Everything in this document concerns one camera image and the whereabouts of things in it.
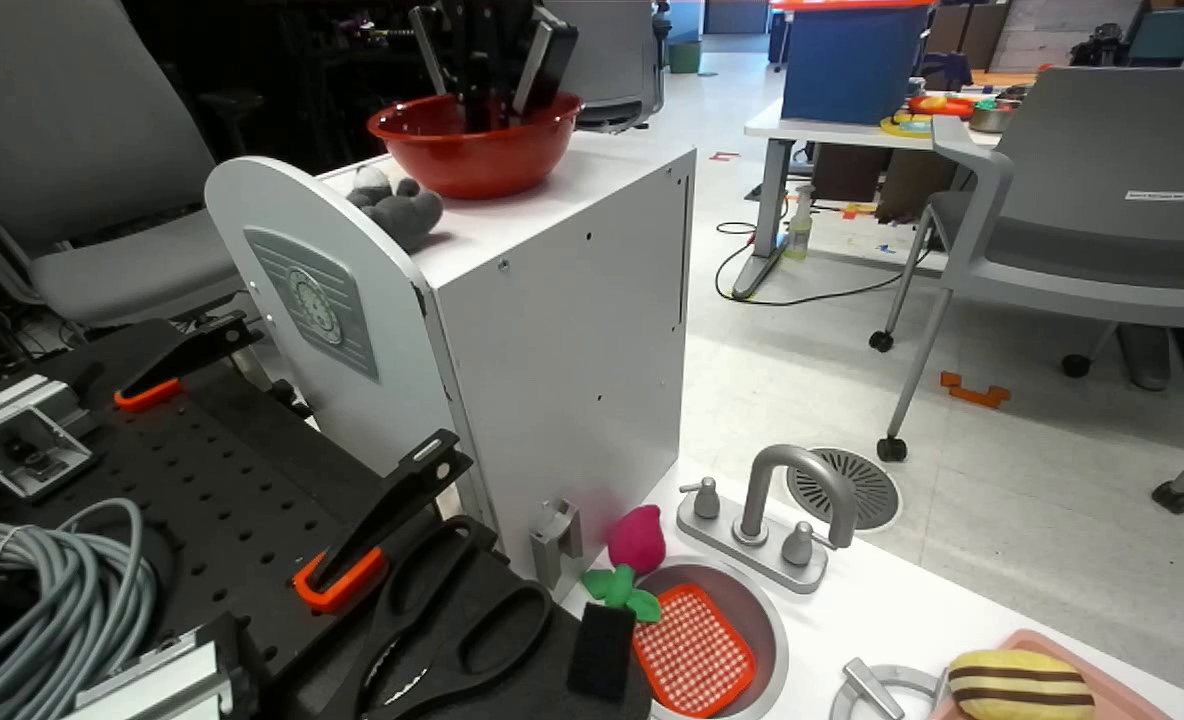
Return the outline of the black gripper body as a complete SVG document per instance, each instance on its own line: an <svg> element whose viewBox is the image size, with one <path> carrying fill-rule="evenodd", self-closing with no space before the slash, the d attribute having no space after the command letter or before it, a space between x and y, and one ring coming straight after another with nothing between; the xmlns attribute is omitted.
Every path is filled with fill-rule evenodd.
<svg viewBox="0 0 1184 720"><path fill-rule="evenodd" d="M512 99L538 31L538 0L418 0L410 24L436 97L486 87Z"/></svg>

